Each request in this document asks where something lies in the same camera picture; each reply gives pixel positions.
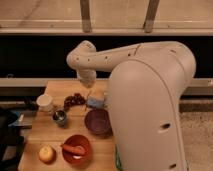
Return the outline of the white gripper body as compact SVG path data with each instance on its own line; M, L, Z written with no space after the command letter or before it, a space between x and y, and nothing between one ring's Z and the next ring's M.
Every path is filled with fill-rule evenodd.
M77 78L84 87L91 88L96 80L96 71L95 70L78 70Z

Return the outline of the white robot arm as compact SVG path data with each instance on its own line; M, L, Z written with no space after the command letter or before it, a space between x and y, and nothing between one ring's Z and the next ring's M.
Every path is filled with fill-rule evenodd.
M176 41L97 51L81 42L67 56L84 84L110 74L107 108L123 171L187 171L179 99L196 70L191 50Z

